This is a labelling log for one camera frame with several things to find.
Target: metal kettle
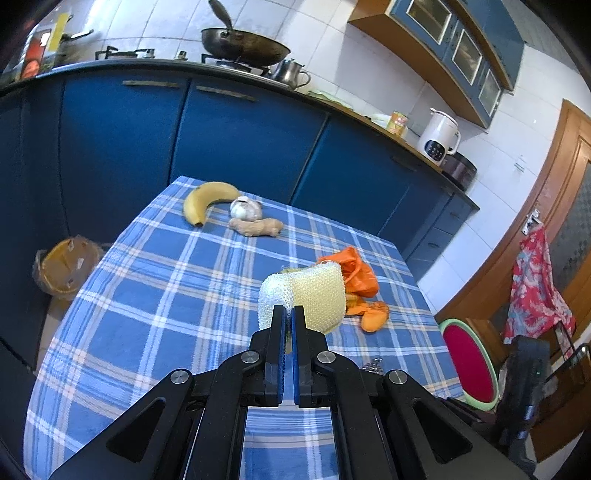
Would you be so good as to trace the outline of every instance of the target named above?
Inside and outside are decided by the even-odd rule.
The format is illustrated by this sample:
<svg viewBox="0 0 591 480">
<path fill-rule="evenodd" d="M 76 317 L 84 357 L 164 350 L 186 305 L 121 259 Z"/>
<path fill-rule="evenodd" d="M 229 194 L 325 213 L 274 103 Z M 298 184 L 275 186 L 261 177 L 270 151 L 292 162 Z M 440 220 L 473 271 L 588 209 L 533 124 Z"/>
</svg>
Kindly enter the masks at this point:
<svg viewBox="0 0 591 480">
<path fill-rule="evenodd" d="M 308 85 L 312 80 L 312 76 L 305 70 L 302 70 L 303 65 L 297 63 L 294 59 L 282 60 L 277 66 L 276 70 L 270 75 L 272 80 L 285 83 L 292 89 Z M 298 84 L 299 75 L 303 74 L 308 77 L 304 83 Z"/>
</svg>

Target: glass cabinet door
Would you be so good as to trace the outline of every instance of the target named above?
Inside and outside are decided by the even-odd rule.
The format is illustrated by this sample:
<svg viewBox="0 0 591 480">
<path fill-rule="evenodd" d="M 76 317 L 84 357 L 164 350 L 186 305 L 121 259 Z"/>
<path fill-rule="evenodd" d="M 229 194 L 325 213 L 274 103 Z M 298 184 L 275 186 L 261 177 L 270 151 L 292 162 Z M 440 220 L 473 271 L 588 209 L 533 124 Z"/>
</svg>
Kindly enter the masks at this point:
<svg viewBox="0 0 591 480">
<path fill-rule="evenodd" d="M 468 83 L 473 85 L 482 62 L 482 53 L 463 28 L 460 31 L 456 50 L 452 55 L 452 62 L 460 69 Z"/>
<path fill-rule="evenodd" d="M 496 81 L 496 78 L 492 73 L 492 70 L 488 69 L 488 72 L 486 72 L 484 83 L 482 84 L 482 89 L 480 90 L 480 94 L 478 95 L 478 100 L 484 107 L 484 110 L 486 111 L 488 116 L 492 116 L 500 95 L 501 87 L 499 86 L 499 83 Z"/>
<path fill-rule="evenodd" d="M 452 13 L 439 0 L 412 0 L 407 14 L 441 44 Z"/>
</svg>

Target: blue kitchen cabinet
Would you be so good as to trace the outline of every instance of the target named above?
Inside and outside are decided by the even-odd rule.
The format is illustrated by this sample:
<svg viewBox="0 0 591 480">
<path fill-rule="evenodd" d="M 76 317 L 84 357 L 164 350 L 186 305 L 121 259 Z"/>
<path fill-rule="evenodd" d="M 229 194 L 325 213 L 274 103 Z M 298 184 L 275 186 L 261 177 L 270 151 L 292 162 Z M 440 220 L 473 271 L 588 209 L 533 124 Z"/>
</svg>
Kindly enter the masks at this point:
<svg viewBox="0 0 591 480">
<path fill-rule="evenodd" d="M 389 15 L 437 57 L 446 51 L 456 16 L 441 0 L 397 0 Z"/>
<path fill-rule="evenodd" d="M 289 203 L 327 114 L 288 96 L 212 77 L 195 77 L 174 152 L 179 175 L 225 181 Z"/>
<path fill-rule="evenodd" d="M 50 249 L 68 237 L 59 171 L 63 90 L 63 79 L 33 83 L 22 104 L 23 159 L 40 233 L 39 249 Z"/>
<path fill-rule="evenodd" d="M 395 160 L 400 150 L 371 129 L 331 117 L 291 204 L 377 235 L 410 185 L 411 172 Z"/>
<path fill-rule="evenodd" d="M 454 25 L 443 63 L 468 97 L 477 97 L 485 58 L 471 33 L 460 21 Z"/>
<path fill-rule="evenodd" d="M 476 21 L 478 26 L 484 30 L 486 21 L 488 20 L 490 4 L 489 0 L 460 0 L 466 10 L 470 12 L 472 18 Z"/>
<path fill-rule="evenodd" d="M 408 190 L 379 232 L 381 238 L 396 245 L 405 260 L 433 226 L 451 196 L 441 180 L 433 178 L 437 174 L 432 168 L 419 168 L 422 166 L 416 161 L 414 163 L 417 166 L 411 167 Z"/>
<path fill-rule="evenodd" d="M 66 80 L 60 172 L 72 235 L 113 242 L 168 185 L 187 85 L 178 74 L 141 71 Z"/>
<path fill-rule="evenodd" d="M 484 33 L 501 59 L 511 85 L 515 86 L 525 43 L 501 0 L 491 1 Z"/>
<path fill-rule="evenodd" d="M 28 170 L 24 165 L 22 104 L 24 91 L 0 98 L 0 204 L 7 230 L 0 236 L 0 338 L 35 368 L 49 295 L 33 280 L 35 253 L 42 247 Z"/>
</svg>

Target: garlic bulb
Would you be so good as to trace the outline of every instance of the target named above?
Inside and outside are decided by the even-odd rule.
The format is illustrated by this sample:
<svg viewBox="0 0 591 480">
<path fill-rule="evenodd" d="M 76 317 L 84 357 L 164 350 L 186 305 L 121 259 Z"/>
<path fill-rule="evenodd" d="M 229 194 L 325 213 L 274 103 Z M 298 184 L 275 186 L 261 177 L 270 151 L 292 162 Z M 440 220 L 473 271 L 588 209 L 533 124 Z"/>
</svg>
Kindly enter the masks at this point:
<svg viewBox="0 0 591 480">
<path fill-rule="evenodd" d="M 262 219 L 261 202 L 248 197 L 238 197 L 230 204 L 230 216 L 247 222 L 260 220 Z"/>
</svg>

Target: yellow sponge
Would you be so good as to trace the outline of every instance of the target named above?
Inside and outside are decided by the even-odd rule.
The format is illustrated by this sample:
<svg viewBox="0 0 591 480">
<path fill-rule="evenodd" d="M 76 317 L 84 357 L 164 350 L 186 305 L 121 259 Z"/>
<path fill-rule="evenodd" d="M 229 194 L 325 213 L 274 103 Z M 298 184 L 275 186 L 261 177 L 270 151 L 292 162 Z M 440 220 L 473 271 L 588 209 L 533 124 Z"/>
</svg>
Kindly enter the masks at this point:
<svg viewBox="0 0 591 480">
<path fill-rule="evenodd" d="M 306 326 L 329 333 L 338 327 L 346 311 L 345 283 L 340 265 L 327 261 L 290 273 L 269 275 L 259 291 L 261 330 L 271 326 L 273 307 L 278 304 L 285 306 L 288 314 L 295 305 L 302 305 Z"/>
</svg>

